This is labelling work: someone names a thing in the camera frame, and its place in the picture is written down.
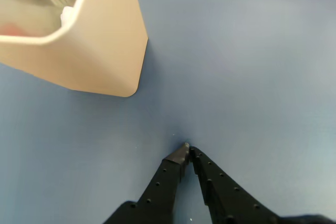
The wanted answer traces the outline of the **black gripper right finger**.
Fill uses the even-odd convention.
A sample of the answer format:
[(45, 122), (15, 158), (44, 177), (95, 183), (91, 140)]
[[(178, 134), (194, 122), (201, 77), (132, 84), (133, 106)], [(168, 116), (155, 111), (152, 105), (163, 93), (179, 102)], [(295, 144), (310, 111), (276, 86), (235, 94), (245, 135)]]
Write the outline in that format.
[(206, 154), (190, 148), (204, 204), (212, 223), (280, 223), (280, 217), (238, 185)]

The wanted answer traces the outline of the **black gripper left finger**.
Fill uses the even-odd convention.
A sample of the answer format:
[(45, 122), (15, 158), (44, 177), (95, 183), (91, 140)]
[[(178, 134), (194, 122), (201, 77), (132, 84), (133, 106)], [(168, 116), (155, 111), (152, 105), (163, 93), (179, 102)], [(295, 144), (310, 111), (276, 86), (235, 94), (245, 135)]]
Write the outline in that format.
[(183, 143), (162, 159), (140, 199), (121, 204), (105, 223), (173, 223), (175, 195), (185, 174), (189, 153), (189, 143)]

